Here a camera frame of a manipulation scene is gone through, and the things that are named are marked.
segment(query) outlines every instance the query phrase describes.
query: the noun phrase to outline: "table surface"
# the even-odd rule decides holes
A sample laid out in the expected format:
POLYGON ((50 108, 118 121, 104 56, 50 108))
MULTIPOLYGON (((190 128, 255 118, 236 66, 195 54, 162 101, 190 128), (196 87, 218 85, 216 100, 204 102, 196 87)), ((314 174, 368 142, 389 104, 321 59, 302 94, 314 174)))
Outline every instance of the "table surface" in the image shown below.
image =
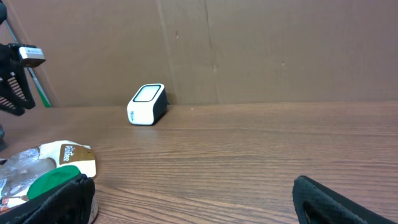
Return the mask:
POLYGON ((96 223, 298 223, 307 175, 398 222, 398 102, 169 106, 155 126, 123 107, 1 113, 0 157, 56 140, 90 145, 96 223))

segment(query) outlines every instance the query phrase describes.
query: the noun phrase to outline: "food package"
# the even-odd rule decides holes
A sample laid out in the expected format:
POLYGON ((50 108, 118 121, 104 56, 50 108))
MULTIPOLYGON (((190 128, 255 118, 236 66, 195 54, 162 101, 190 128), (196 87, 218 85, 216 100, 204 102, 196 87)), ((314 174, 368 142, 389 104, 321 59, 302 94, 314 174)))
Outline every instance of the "food package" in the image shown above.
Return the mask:
POLYGON ((74 165, 88 177, 96 175, 94 152, 89 146, 55 141, 11 156, 0 166, 0 211, 26 202, 29 187, 57 167, 74 165))

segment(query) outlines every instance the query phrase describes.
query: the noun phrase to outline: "wood grain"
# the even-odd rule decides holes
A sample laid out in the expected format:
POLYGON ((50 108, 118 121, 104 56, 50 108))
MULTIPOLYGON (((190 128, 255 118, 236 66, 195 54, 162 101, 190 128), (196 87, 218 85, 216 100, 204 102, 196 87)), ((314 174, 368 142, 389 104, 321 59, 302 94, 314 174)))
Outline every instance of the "wood grain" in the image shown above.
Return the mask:
POLYGON ((96 223, 297 223, 299 175, 398 222, 398 102, 170 106, 149 127, 123 107, 0 121, 0 157, 61 139, 95 150, 96 223))

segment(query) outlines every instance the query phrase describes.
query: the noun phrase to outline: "device screen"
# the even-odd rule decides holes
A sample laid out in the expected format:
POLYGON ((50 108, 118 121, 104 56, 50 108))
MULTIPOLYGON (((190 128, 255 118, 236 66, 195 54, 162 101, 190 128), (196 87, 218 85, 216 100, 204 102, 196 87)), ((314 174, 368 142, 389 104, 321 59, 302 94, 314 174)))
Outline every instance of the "device screen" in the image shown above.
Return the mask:
POLYGON ((149 102, 153 100, 159 89, 160 85, 144 86, 135 97, 134 102, 149 102))

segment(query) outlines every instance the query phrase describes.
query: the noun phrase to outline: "green lid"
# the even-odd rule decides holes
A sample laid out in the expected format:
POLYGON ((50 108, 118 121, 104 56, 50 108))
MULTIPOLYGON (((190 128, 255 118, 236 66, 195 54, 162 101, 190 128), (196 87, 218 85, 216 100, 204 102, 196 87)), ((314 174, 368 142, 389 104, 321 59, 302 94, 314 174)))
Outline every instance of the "green lid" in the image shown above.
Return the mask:
POLYGON ((29 187, 27 198, 32 200, 79 174, 80 170, 76 166, 62 166, 48 171, 29 187))

